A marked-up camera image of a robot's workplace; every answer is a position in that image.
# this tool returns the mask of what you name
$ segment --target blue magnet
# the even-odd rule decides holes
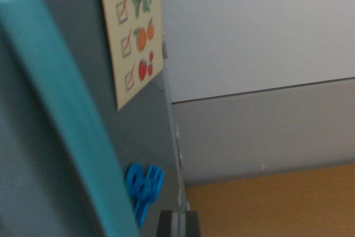
[[[134,207],[134,215],[138,226],[142,227],[149,204],[158,198],[164,181],[164,171],[160,167],[151,165],[146,177],[143,177],[143,169],[139,163],[134,163],[126,175],[126,187],[129,195],[137,199]]]

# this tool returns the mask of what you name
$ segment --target checkbox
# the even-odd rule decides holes
[[[122,58],[125,58],[131,54],[131,44],[130,44],[130,33],[127,37],[124,37],[121,40],[121,50],[122,50]]]
[[[118,3],[116,6],[116,10],[117,10],[117,16],[118,16],[118,23],[122,24],[125,21],[128,20],[128,14],[127,14],[127,8],[126,8],[126,2],[122,1],[121,3]]]
[[[127,73],[126,76],[124,77],[126,92],[130,91],[134,85],[133,69],[129,73]]]

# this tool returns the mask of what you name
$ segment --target gray wall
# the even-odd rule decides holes
[[[354,79],[174,104],[173,113],[187,185],[355,162]]]

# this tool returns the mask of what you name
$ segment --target orange illustration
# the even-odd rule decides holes
[[[146,32],[144,28],[137,28],[134,31],[134,34],[137,35],[137,47],[140,51],[145,48],[146,43]]]
[[[152,38],[153,38],[153,36],[154,36],[154,26],[153,26],[153,24],[152,24],[152,20],[153,20],[153,18],[150,19],[148,28],[147,28],[147,30],[146,30],[146,33],[147,33],[147,36],[148,36],[148,39],[149,39],[149,40],[152,40]]]

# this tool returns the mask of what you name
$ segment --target white wall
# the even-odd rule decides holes
[[[355,0],[163,0],[173,102],[355,76]]]

